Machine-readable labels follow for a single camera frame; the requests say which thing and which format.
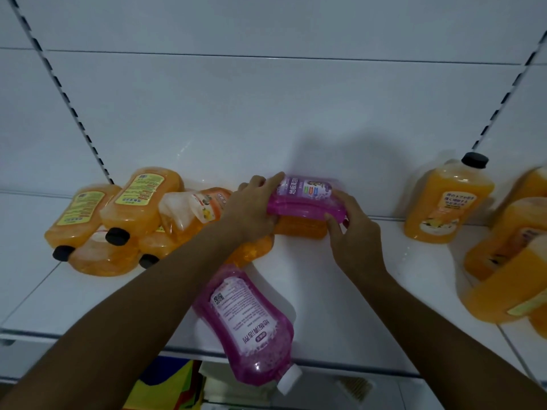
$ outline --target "purple label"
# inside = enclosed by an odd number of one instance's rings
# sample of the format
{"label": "purple label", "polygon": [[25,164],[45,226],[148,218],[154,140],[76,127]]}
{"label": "purple label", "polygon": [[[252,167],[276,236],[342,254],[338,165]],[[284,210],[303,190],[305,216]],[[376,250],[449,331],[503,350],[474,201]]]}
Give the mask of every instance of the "purple label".
{"label": "purple label", "polygon": [[332,194],[332,186],[326,181],[285,177],[279,187],[277,187],[277,194],[280,196],[324,200]]}

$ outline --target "person's left hand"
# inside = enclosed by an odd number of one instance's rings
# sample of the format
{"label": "person's left hand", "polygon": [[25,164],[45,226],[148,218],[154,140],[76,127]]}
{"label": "person's left hand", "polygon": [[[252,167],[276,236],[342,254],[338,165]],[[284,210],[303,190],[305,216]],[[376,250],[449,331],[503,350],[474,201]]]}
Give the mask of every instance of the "person's left hand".
{"label": "person's left hand", "polygon": [[221,221],[235,227],[243,242],[255,241],[274,231],[277,216],[268,215],[266,206],[284,177],[284,172],[268,179],[255,175],[228,199]]}

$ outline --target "person's right arm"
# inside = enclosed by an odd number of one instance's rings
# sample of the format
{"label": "person's right arm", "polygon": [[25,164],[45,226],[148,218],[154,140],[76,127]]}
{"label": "person's right arm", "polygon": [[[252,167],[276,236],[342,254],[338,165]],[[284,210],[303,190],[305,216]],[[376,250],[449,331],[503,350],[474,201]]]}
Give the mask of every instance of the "person's right arm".
{"label": "person's right arm", "polygon": [[412,296],[387,272],[380,229],[352,196],[346,233],[326,216],[332,254],[446,409],[547,409],[547,393]]}

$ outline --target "bottle label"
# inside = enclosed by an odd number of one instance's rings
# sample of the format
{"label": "bottle label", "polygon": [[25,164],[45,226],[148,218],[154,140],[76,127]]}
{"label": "bottle label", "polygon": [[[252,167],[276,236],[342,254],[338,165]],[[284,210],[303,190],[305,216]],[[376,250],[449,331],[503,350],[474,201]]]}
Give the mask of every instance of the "bottle label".
{"label": "bottle label", "polygon": [[69,224],[87,223],[91,220],[95,208],[104,196],[105,193],[100,191],[88,191],[78,194],[71,205],[65,210],[57,225],[66,226]]}
{"label": "bottle label", "polygon": [[98,243],[107,243],[106,233],[108,233],[108,229],[104,227],[103,225],[100,225],[99,228],[95,231],[95,233],[91,235],[90,239]]}
{"label": "bottle label", "polygon": [[547,234],[547,231],[531,227],[520,228],[500,248],[496,249],[495,253],[484,259],[485,265],[492,270],[497,270],[541,234]]}
{"label": "bottle label", "polygon": [[261,350],[275,334],[277,320],[241,278],[224,279],[210,302],[243,355]]}
{"label": "bottle label", "polygon": [[145,173],[138,175],[116,199],[116,204],[147,206],[152,195],[154,195],[164,180],[165,178],[159,174]]}
{"label": "bottle label", "polygon": [[420,229],[436,236],[454,233],[461,217],[476,199],[475,194],[462,191],[443,193],[437,208],[420,223]]}
{"label": "bottle label", "polygon": [[230,194],[223,190],[192,194],[189,197],[192,213],[204,224],[218,220],[222,216],[229,196]]}
{"label": "bottle label", "polygon": [[325,200],[332,194],[332,185],[326,181],[285,177],[277,187],[279,196],[293,196]]}
{"label": "bottle label", "polygon": [[516,307],[511,308],[507,311],[507,313],[513,317],[522,317],[524,315],[529,315],[530,312],[545,303],[547,303],[547,289],[544,289],[533,298],[517,305]]}

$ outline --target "purple bottle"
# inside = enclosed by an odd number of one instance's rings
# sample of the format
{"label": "purple bottle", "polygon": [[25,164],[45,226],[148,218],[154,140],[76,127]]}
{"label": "purple bottle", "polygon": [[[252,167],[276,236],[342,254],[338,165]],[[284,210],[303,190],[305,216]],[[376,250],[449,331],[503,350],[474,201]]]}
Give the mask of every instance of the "purple bottle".
{"label": "purple bottle", "polygon": [[344,221],[344,204],[332,195],[334,181],[287,175],[268,201],[268,214],[325,220],[329,213],[338,223]]}
{"label": "purple bottle", "polygon": [[222,266],[193,308],[220,340],[238,381],[262,386],[277,380],[287,394],[302,375],[291,362],[293,325],[241,269]]}

